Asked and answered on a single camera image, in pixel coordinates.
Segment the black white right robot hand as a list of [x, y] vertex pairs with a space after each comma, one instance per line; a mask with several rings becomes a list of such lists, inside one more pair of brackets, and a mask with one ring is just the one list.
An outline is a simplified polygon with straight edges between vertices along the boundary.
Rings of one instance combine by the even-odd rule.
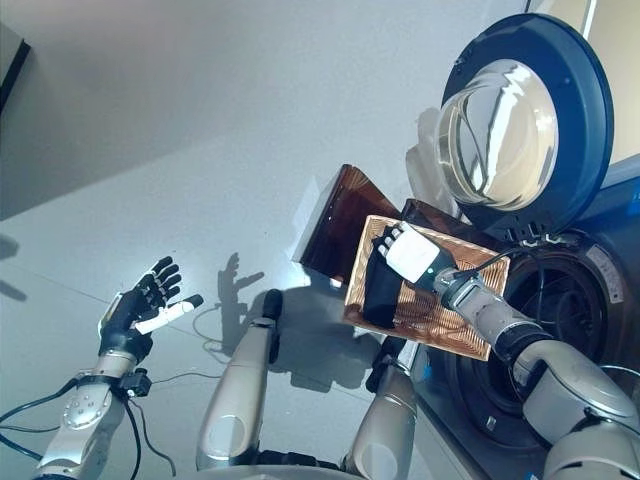
[[449, 250], [404, 221], [385, 227], [372, 244], [387, 267], [422, 290], [434, 291], [440, 274], [457, 269]]

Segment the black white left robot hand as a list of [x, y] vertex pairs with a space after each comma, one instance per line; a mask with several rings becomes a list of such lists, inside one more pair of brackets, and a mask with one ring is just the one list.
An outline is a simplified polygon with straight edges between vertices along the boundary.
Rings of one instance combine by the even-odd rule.
[[158, 260], [129, 290], [119, 292], [98, 326], [99, 355], [124, 353], [141, 363], [153, 346], [151, 334], [204, 303], [195, 294], [182, 300], [179, 266], [171, 256]]

